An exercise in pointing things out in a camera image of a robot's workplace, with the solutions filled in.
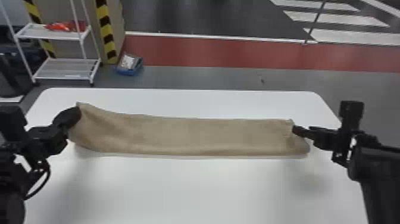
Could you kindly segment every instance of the table surface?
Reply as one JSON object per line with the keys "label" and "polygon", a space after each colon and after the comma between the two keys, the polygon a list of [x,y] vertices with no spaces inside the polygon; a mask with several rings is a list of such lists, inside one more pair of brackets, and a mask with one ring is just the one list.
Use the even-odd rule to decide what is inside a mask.
{"label": "table surface", "polygon": [[[121,113],[340,123],[312,92],[52,88],[27,113],[48,125],[77,101]],[[27,201],[26,223],[367,223],[360,186],[311,148],[305,158],[162,158],[96,153],[72,142]]]}

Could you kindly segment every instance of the folded towel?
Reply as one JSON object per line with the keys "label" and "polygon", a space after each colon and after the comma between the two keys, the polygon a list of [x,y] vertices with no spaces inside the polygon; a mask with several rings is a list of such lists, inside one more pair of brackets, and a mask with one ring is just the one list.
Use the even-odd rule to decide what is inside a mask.
{"label": "folded towel", "polygon": [[309,145],[280,119],[193,119],[114,113],[77,103],[69,138],[104,153],[151,155],[304,155]]}

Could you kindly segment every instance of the gray floor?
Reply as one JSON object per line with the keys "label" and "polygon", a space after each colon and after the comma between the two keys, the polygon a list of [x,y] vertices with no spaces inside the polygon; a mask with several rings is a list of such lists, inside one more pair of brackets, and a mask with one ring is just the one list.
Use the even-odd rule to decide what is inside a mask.
{"label": "gray floor", "polygon": [[[336,114],[341,100],[359,100],[365,102],[361,127],[384,144],[400,147],[400,75],[395,73],[153,66],[146,67],[138,77],[126,77],[105,66],[95,84],[97,88],[312,91]],[[24,98],[22,109],[27,112],[44,89],[54,86],[88,87],[88,83],[44,82]]]}

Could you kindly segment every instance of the white shelf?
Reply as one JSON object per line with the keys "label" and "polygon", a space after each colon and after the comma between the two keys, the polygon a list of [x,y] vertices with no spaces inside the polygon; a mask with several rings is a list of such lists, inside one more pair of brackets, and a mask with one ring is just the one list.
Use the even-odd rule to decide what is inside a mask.
{"label": "white shelf", "polygon": [[36,71],[35,79],[90,80],[100,65],[100,59],[47,58]]}
{"label": "white shelf", "polygon": [[48,30],[43,24],[28,23],[22,28],[16,37],[20,39],[50,39],[50,40],[62,40],[62,41],[80,41],[84,40],[88,35],[91,26],[87,26],[84,32],[80,32],[80,39],[78,32],[65,32],[57,30]]}

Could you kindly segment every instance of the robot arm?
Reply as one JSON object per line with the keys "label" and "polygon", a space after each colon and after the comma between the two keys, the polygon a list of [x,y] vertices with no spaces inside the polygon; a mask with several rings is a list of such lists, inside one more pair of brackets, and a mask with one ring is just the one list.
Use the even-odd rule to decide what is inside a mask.
{"label": "robot arm", "polygon": [[[0,223],[24,222],[24,200],[37,194],[47,183],[51,172],[46,159],[67,146],[68,129],[80,116],[79,108],[69,108],[57,115],[51,125],[33,127],[26,132],[27,122],[19,107],[0,107],[0,132],[6,140],[0,146]],[[15,162],[16,155],[25,158],[29,171]],[[43,175],[46,175],[44,181],[31,191]]]}
{"label": "robot arm", "polygon": [[359,130],[363,111],[361,102],[342,101],[338,130],[294,126],[292,132],[312,139],[321,150],[332,151],[332,161],[360,183],[369,224],[400,223],[400,148],[382,145]]}

